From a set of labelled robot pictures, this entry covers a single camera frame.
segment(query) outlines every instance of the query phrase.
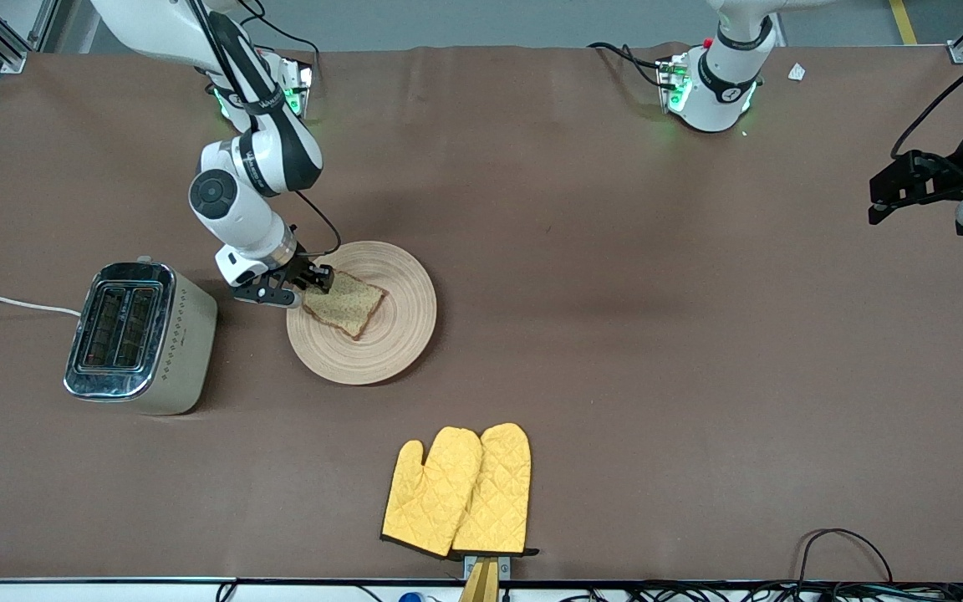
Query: oven mitt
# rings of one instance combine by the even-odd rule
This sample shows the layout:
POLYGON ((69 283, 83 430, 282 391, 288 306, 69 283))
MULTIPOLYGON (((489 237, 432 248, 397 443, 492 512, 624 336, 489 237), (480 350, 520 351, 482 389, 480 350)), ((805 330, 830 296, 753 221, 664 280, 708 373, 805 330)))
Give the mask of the oven mitt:
POLYGON ((421 441, 400 449, 381 538, 445 557, 482 467, 482 442, 474 431, 445 426, 425 461, 423 452, 421 441))
POLYGON ((478 473, 455 542, 456 552, 522 555, 527 552, 530 441, 518 424, 498 424, 481 435, 478 473))

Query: circular black joint cap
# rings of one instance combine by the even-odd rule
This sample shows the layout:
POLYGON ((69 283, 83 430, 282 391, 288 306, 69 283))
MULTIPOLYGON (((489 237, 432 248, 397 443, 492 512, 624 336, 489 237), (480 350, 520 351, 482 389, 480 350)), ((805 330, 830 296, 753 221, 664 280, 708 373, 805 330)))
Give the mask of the circular black joint cap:
POLYGON ((207 169, 196 176, 188 191, 191 208, 207 220, 221 220, 237 199, 237 182, 225 169, 207 169))

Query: yellow oven mitt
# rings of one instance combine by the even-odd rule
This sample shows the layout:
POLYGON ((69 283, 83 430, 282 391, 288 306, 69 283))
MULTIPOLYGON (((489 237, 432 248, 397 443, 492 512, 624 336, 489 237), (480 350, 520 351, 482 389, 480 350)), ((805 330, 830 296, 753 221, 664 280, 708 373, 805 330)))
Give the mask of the yellow oven mitt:
POLYGON ((425 464, 423 451, 421 441, 400 449, 381 538, 444 557, 482 467, 482 442, 474 431, 445 426, 425 464))
POLYGON ((530 441, 518 424, 481 435, 481 472, 452 549, 463 553, 523 554, 530 504, 530 441))

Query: bread slice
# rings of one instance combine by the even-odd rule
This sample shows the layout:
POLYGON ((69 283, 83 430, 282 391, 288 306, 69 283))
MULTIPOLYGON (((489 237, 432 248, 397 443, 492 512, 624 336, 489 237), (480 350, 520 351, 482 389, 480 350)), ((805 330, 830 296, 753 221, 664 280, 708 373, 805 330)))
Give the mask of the bread slice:
POLYGON ((334 270, 333 287, 328 293, 313 287, 303 291, 303 309, 320 323, 359 340, 386 294, 389 291, 360 281, 348 272, 334 270))

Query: silver toaster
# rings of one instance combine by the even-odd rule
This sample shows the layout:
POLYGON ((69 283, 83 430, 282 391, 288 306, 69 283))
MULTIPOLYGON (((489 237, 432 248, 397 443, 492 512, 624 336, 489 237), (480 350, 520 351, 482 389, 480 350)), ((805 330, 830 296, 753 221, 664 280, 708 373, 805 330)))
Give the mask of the silver toaster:
POLYGON ((111 263, 88 290, 65 389, 141 414, 189 411, 202 392, 216 323, 214 298, 165 264, 111 263))

